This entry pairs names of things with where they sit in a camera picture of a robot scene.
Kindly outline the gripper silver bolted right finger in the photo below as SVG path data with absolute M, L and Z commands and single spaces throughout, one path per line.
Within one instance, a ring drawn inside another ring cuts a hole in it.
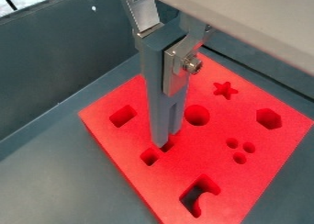
M 212 25 L 186 13 L 180 17 L 180 28 L 186 35 L 165 50 L 164 93 L 168 96 L 174 96 L 188 85 L 189 76 L 201 71 L 198 50 L 216 33 Z

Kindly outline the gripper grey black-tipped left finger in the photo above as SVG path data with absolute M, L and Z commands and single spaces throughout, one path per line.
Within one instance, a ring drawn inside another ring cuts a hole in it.
M 156 0 L 122 0 L 134 34 L 141 38 L 164 27 Z

